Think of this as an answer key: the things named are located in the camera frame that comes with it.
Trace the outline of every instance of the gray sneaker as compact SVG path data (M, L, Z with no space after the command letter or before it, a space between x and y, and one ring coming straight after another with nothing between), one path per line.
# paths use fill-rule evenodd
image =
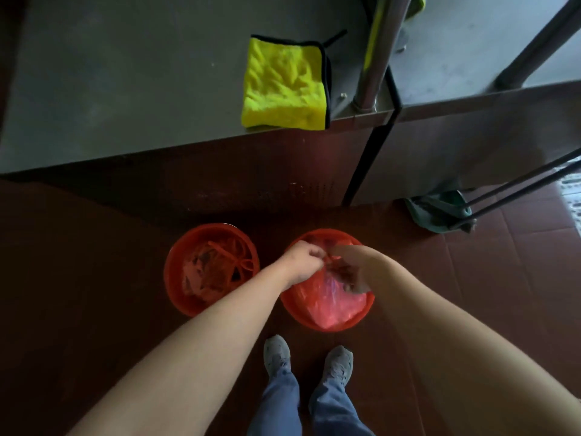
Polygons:
M280 335L274 335L264 342L264 366L268 376L272 378L278 369L286 367L291 369L291 350L289 345Z
M323 369L323 379L321 383L329 378L338 380L343 387L347 385L353 373L353 353L343 346L337 346L331 350L325 358L325 368Z

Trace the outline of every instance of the plastic bag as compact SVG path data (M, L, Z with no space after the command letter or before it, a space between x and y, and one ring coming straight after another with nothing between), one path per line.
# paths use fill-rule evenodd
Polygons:
M332 239L318 239L307 237L304 239L322 247L326 251L330 247L352 245L350 241L334 241ZM330 269L333 262L339 257L327 257L326 266L316 272L308 280L294 285L296 305L307 313L313 322L322 329L343 324L366 308L367 295L365 293L351 293L345 291L345 285L337 281Z

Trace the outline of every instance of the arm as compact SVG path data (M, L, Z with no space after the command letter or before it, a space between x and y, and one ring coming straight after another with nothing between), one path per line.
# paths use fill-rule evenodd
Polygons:
M322 268L299 242L132 368L71 430L88 435L203 435L232 389L280 293Z
M454 434L581 434L577 398L514 345L371 248L332 255L373 290Z

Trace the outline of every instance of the hand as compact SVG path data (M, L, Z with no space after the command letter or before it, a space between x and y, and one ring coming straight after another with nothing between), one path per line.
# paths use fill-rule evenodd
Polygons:
M296 242L275 263L285 274L287 288L310 278L324 266L327 253L316 245L305 241Z
M367 246L338 245L330 249L329 255L341 257L328 266L329 272L345 284L345 290L354 293L369 292L371 288L366 281L366 273L378 257L385 257L381 252Z

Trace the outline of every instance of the jeans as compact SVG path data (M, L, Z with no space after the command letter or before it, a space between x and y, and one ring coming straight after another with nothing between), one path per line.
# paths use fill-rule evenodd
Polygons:
M299 383L293 373L281 367L262 395L248 436L300 436ZM343 385L326 379L315 389L309 402L313 430L317 436L373 436L357 417Z

